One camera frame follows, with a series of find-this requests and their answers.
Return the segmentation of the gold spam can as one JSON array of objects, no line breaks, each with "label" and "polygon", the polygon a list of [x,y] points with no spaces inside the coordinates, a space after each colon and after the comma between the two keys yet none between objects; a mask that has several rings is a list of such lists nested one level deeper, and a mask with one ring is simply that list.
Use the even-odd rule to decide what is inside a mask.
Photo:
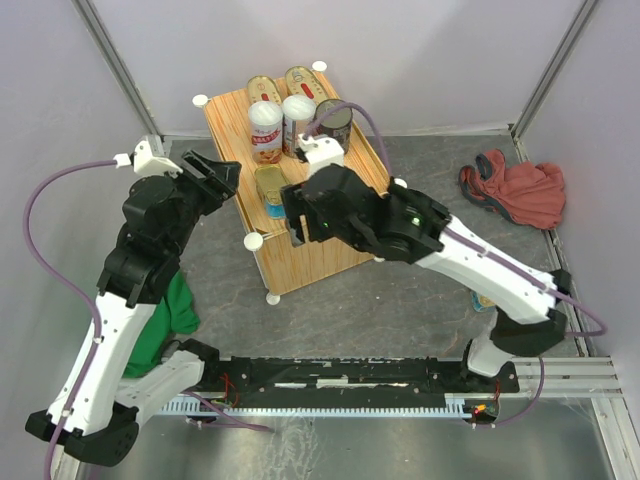
[{"label": "gold spam can", "polygon": [[476,312],[489,312],[494,311],[496,305],[489,298],[479,295],[477,292],[473,291],[471,293],[472,306]]},{"label": "gold spam can", "polygon": [[266,214],[274,220],[284,219],[285,209],[281,190],[290,185],[282,168],[277,164],[259,166],[255,172],[256,191]]}]

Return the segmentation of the white-lid cylindrical can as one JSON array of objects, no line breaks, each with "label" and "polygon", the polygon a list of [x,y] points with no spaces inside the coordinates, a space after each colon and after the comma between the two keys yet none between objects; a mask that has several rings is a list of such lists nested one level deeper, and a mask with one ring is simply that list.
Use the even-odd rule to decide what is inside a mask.
[{"label": "white-lid cylindrical can", "polygon": [[257,164],[275,164],[282,157],[283,111],[275,102],[258,101],[248,110],[252,158]]}]

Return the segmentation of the dark blue round can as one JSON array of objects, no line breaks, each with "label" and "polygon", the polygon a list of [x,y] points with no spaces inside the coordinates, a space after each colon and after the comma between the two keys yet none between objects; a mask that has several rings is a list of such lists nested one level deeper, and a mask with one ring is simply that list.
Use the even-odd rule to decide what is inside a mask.
[{"label": "dark blue round can", "polygon": [[[317,106],[314,119],[320,118],[326,111],[340,103],[343,103],[343,100],[324,100]],[[319,136],[325,135],[335,139],[343,148],[344,152],[347,153],[350,147],[352,120],[352,111],[349,108],[341,109],[321,122],[316,127],[314,133]]]}]

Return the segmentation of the oval fish can front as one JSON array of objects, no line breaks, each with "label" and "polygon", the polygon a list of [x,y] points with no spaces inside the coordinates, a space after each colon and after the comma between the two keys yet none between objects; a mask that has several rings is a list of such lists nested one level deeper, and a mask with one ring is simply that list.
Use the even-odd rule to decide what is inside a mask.
[{"label": "oval fish can front", "polygon": [[282,104],[282,98],[275,81],[269,76],[257,75],[247,82],[249,102],[255,104],[267,101]]}]

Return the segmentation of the oval fish can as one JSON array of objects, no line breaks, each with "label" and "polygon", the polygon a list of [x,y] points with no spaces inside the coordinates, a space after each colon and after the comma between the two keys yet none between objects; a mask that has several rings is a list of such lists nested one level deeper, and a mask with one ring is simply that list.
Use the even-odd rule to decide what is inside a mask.
[{"label": "oval fish can", "polygon": [[293,66],[285,73],[285,83],[289,95],[301,95],[315,104],[329,98],[329,94],[315,74],[305,66]]},{"label": "oval fish can", "polygon": [[267,101],[282,104],[282,98],[275,81],[269,76],[257,75],[247,82],[249,102],[255,104]]}]

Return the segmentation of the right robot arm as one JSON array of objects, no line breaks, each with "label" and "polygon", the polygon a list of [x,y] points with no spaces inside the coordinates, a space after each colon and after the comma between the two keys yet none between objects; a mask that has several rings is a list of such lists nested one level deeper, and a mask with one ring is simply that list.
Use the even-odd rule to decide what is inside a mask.
[{"label": "right robot arm", "polygon": [[355,171],[331,164],[282,188],[281,197],[295,246],[336,238],[358,252],[440,273],[496,304],[458,368],[469,390],[486,388],[512,358],[539,357],[566,336],[567,317],[556,305],[567,274],[516,261],[422,192],[391,181],[380,194]]}]

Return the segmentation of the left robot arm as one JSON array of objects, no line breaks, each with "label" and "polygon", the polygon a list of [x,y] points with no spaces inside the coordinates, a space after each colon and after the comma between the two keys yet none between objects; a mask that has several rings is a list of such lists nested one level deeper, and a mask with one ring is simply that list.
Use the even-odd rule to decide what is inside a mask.
[{"label": "left robot arm", "polygon": [[133,447],[139,431],[174,397],[196,386],[215,387],[221,378],[219,352],[190,341],[128,387],[120,385],[143,328],[180,267],[180,257],[198,221],[237,192],[241,163],[213,161],[188,151],[177,165],[155,157],[150,166],[136,153],[118,154],[104,166],[131,167],[139,175],[122,210],[125,223],[107,256],[96,297],[90,298],[41,256],[30,231],[40,192],[55,180],[92,163],[66,168],[44,180],[23,214],[23,235],[34,258],[76,293],[91,312],[74,366],[51,405],[29,415],[25,429],[51,448],[86,464],[113,467]]}]

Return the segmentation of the green cloth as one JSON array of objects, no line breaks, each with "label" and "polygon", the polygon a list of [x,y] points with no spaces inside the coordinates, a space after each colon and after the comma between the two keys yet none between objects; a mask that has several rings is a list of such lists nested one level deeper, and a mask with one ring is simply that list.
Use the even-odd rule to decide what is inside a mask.
[{"label": "green cloth", "polygon": [[123,378],[135,379],[148,374],[161,363],[164,349],[176,335],[192,334],[200,323],[194,307],[193,293],[184,274],[178,271],[142,329],[126,364]]}]

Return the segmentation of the red cloth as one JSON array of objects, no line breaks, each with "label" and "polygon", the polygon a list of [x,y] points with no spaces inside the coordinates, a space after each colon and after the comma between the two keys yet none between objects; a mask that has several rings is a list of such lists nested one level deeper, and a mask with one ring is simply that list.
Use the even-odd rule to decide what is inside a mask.
[{"label": "red cloth", "polygon": [[553,230],[563,219],[564,175],[553,163],[525,161],[509,167],[503,152],[493,149],[463,166],[457,183],[471,204],[513,224]]}]

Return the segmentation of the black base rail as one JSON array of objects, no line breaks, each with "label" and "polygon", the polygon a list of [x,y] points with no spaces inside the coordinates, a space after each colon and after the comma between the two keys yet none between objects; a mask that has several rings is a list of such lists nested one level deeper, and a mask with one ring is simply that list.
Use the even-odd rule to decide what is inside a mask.
[{"label": "black base rail", "polygon": [[484,377],[470,372],[463,360],[432,357],[223,359],[218,349],[194,339],[175,350],[204,361],[196,391],[228,396],[239,408],[442,407],[447,394],[520,391],[511,362],[497,376]]}]

